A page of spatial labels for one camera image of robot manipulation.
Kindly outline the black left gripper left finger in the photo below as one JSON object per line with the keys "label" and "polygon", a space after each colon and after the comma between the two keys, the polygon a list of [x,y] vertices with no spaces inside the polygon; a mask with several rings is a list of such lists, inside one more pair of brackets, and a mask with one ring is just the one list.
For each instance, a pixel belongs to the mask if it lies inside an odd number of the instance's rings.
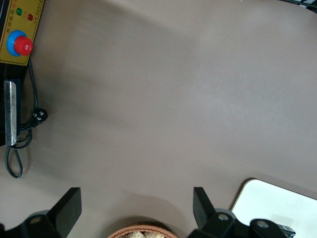
{"label": "black left gripper left finger", "polygon": [[46,214],[4,231],[6,238],[66,238],[82,213],[81,188],[72,187]]}

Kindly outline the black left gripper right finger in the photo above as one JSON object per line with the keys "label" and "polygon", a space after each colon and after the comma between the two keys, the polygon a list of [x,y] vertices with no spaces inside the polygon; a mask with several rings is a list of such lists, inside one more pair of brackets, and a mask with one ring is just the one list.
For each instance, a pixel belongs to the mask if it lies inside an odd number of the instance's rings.
{"label": "black left gripper right finger", "polygon": [[232,212],[215,209],[202,187],[193,189],[193,214],[197,229],[190,238],[248,238],[250,228],[240,223]]}

